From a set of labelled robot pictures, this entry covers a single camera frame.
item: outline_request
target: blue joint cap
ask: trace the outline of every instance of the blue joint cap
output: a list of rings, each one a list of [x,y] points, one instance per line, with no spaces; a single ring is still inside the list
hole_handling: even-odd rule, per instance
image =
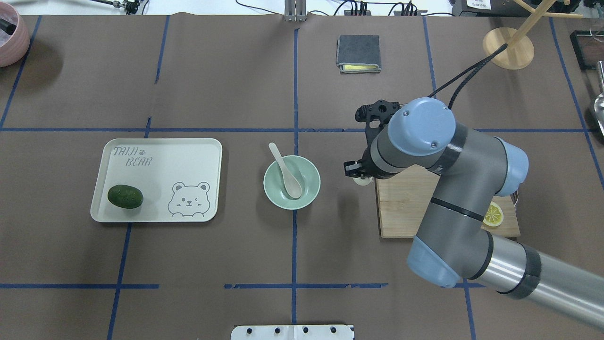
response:
[[[495,195],[504,197],[512,195],[518,190],[520,183],[524,182],[527,178],[529,158],[521,148],[506,143],[499,137],[496,138],[503,144],[503,148],[506,150],[507,174],[501,190]]]
[[[455,133],[453,112],[438,99],[417,98],[390,119],[388,137],[400,152],[427,156],[444,149]]]
[[[444,288],[454,287],[461,279],[440,256],[417,236],[413,236],[407,266],[418,276]]]

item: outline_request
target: folded cloth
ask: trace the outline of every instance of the folded cloth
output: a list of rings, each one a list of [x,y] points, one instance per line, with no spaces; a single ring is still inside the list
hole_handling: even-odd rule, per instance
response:
[[[336,65],[342,73],[380,72],[379,36],[341,35],[338,38]]]

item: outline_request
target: white bracket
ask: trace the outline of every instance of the white bracket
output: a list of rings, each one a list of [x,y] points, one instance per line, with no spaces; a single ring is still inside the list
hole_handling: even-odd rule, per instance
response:
[[[355,340],[353,325],[237,326],[231,340]]]
[[[285,0],[285,21],[306,21],[306,0]]]

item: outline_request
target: avocado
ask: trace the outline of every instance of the avocado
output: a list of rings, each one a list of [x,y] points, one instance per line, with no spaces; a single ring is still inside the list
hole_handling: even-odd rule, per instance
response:
[[[134,209],[143,203],[143,193],[133,186],[119,184],[109,189],[107,199],[120,208]]]

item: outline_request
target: bowl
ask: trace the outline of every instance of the bowl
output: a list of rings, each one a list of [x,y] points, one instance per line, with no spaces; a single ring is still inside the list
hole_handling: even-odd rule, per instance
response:
[[[296,200],[287,194],[283,184],[283,174],[276,161],[272,162],[265,172],[263,184],[266,196],[280,208],[287,210],[302,209],[311,204],[319,194],[321,188],[319,170],[304,157],[289,155],[283,157],[283,161],[292,172],[292,175],[300,182],[302,196]]]
[[[14,64],[25,56],[27,48],[30,46],[30,32],[27,30],[23,18],[9,4],[0,2],[0,18],[17,25],[13,35],[8,36],[8,40],[5,41],[0,38],[0,67],[5,67]],[[4,37],[7,35],[3,31],[0,31],[0,34]]]

